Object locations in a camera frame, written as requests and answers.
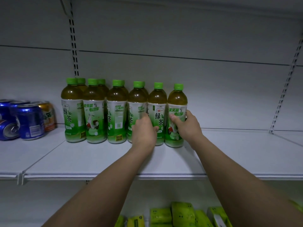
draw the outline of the forearm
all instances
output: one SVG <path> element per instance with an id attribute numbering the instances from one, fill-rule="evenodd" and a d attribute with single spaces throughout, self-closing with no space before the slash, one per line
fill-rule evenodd
<path id="1" fill-rule="evenodd" d="M 226 156 L 206 137 L 191 144 L 233 227 L 301 226 L 303 215 L 286 199 Z"/>
<path id="2" fill-rule="evenodd" d="M 145 151 L 131 148 L 61 207 L 43 227 L 114 226 L 146 157 Z"/>

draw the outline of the can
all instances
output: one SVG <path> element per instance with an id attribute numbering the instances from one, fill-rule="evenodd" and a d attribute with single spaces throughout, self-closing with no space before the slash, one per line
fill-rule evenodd
<path id="1" fill-rule="evenodd" d="M 17 106 L 21 105 L 21 104 L 26 104 L 26 103 L 30 103 L 29 101 L 21 101 L 21 100 L 13 100 L 10 102 L 10 113 L 11 116 L 13 117 L 13 121 L 15 121 L 15 117 L 16 117 L 16 111 L 17 111 Z"/>
<path id="2" fill-rule="evenodd" d="M 0 120 L 11 120 L 12 116 L 9 111 L 10 102 L 13 101 L 12 99 L 0 99 Z"/>
<path id="3" fill-rule="evenodd" d="M 15 122 L 0 120 L 0 140 L 10 140 L 19 137 L 18 126 Z"/>
<path id="4" fill-rule="evenodd" d="M 17 125 L 23 140 L 35 140 L 44 136 L 43 112 L 37 104 L 17 106 Z"/>
<path id="5" fill-rule="evenodd" d="M 55 113 L 52 104 L 48 101 L 32 102 L 38 104 L 43 112 L 44 130 L 51 131 L 55 129 Z"/>

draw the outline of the green bottle cap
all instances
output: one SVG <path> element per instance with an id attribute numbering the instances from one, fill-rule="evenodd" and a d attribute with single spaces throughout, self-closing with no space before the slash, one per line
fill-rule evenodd
<path id="1" fill-rule="evenodd" d="M 97 79 L 87 79 L 89 85 L 98 85 Z"/>
<path id="2" fill-rule="evenodd" d="M 78 84 L 85 84 L 85 78 L 77 78 Z"/>
<path id="3" fill-rule="evenodd" d="M 174 84 L 174 90 L 183 90 L 183 84 Z"/>
<path id="4" fill-rule="evenodd" d="M 66 83 L 67 84 L 77 84 L 77 79 L 76 78 L 66 78 Z"/>
<path id="5" fill-rule="evenodd" d="M 123 80 L 113 80 L 113 86 L 123 86 Z"/>
<path id="6" fill-rule="evenodd" d="M 155 83 L 154 83 L 154 88 L 155 88 L 155 89 L 162 89 L 162 88 L 163 88 L 163 83 L 155 82 Z"/>
<path id="7" fill-rule="evenodd" d="M 142 81 L 134 81 L 134 87 L 143 87 Z"/>
<path id="8" fill-rule="evenodd" d="M 98 84 L 105 85 L 105 79 L 98 79 Z"/>

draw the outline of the person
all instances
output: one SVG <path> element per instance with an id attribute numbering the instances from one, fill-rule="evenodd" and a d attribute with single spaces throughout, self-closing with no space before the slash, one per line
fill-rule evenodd
<path id="1" fill-rule="evenodd" d="M 303 214 L 286 198 L 226 156 L 203 134 L 196 117 L 174 115 L 180 136 L 194 149 L 233 227 L 299 227 Z M 113 227 L 140 166 L 153 152 L 159 127 L 147 114 L 132 126 L 132 147 L 63 205 L 43 227 Z"/>

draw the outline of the orange can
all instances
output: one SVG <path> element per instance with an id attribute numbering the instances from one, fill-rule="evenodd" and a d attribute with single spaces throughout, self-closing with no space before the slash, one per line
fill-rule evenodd
<path id="1" fill-rule="evenodd" d="M 55 129 L 55 114 L 52 104 L 48 101 L 36 101 L 32 103 L 38 104 L 38 106 L 42 109 L 44 130 L 51 131 Z"/>

